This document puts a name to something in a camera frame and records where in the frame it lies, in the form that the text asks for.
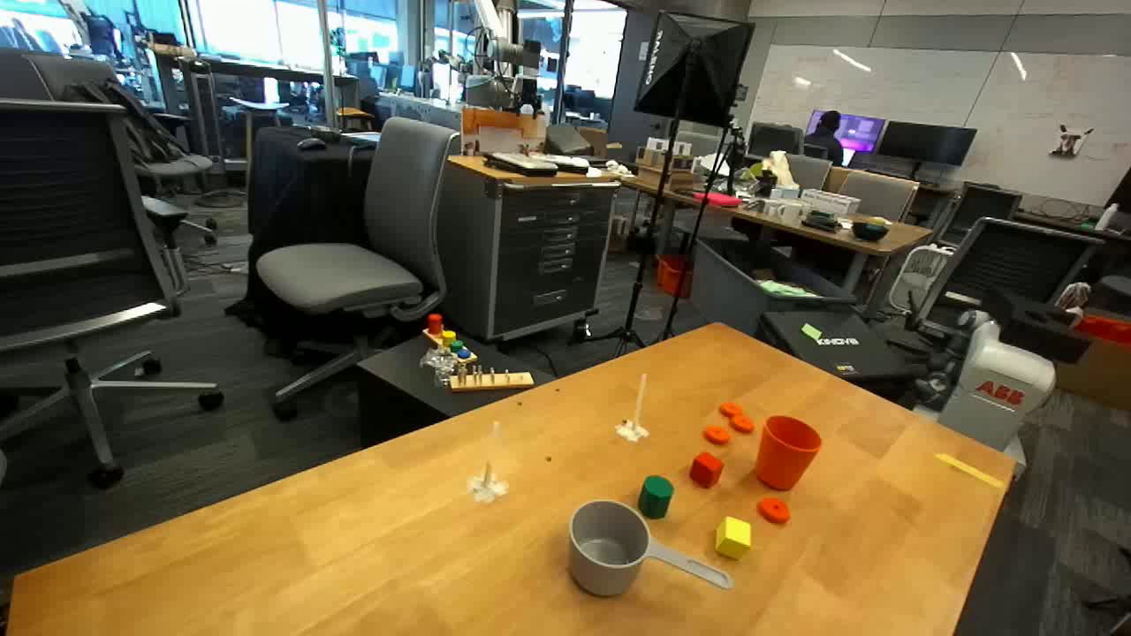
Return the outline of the white ABB robot base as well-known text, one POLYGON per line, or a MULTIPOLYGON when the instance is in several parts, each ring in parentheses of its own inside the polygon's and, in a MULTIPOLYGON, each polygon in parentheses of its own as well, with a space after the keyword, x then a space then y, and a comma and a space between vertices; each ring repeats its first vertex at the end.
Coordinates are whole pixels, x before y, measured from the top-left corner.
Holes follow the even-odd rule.
POLYGON ((1058 368, 1030 351, 1000 340, 985 312, 969 312, 966 356, 939 421, 988 448, 1007 448, 1026 416, 1042 406, 1058 384, 1058 368))

